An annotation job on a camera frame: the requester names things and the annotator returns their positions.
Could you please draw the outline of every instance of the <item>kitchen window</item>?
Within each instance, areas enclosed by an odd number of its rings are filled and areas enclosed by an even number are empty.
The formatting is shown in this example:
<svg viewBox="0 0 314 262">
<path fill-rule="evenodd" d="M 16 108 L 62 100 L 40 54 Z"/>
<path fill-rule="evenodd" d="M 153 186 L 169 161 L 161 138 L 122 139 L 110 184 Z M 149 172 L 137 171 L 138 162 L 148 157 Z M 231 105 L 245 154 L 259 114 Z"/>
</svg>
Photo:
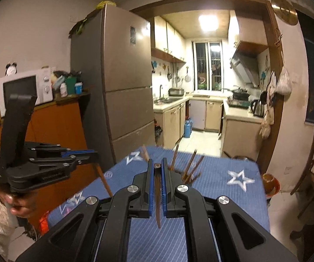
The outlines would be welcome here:
<svg viewBox="0 0 314 262">
<path fill-rule="evenodd" d="M 221 42 L 193 42 L 195 90 L 222 89 Z"/>
</svg>

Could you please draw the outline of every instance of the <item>upper cabinet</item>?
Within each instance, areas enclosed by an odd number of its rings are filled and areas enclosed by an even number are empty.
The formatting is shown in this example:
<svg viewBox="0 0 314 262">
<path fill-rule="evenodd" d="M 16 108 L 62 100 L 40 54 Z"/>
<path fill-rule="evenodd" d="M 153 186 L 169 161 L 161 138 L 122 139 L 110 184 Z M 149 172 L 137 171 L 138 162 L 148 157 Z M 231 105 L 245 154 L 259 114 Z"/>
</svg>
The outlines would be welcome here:
<svg viewBox="0 0 314 262">
<path fill-rule="evenodd" d="M 268 48 L 263 20 L 254 14 L 230 11 L 228 40 L 234 46 L 233 54 L 256 57 Z"/>
<path fill-rule="evenodd" d="M 151 23 L 151 55 L 170 63 L 185 62 L 185 39 L 161 17 Z"/>
</svg>

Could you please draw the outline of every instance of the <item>microwave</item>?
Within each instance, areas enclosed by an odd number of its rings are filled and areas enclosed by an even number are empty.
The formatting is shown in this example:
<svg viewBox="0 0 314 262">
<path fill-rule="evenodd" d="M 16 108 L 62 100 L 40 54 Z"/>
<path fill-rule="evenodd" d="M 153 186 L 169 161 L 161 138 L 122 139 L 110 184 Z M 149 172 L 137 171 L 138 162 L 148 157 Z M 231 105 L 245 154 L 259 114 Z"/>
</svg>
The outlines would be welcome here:
<svg viewBox="0 0 314 262">
<path fill-rule="evenodd" d="M 53 100 L 49 68 L 17 73 L 0 78 L 0 116 L 4 117 L 11 94 L 37 96 L 36 105 Z"/>
</svg>

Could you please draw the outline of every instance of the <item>green container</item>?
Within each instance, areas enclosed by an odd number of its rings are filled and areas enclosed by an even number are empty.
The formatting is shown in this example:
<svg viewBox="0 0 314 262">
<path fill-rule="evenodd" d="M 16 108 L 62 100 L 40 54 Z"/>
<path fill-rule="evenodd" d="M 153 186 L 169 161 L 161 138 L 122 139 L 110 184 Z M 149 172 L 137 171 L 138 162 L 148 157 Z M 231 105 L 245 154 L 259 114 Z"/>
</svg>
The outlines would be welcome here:
<svg viewBox="0 0 314 262">
<path fill-rule="evenodd" d="M 75 88 L 74 85 L 77 83 L 77 77 L 69 77 L 65 80 L 67 86 L 67 94 L 68 95 L 75 95 Z"/>
</svg>

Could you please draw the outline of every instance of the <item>faucet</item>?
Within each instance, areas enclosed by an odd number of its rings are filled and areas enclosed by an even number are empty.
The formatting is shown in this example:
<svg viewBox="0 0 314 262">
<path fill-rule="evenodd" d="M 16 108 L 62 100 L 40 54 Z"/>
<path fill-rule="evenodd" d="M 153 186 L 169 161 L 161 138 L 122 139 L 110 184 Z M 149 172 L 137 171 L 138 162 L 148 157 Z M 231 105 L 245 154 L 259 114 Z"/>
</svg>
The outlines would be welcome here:
<svg viewBox="0 0 314 262">
<path fill-rule="evenodd" d="M 159 99 L 162 98 L 162 85 L 159 86 Z"/>
</svg>

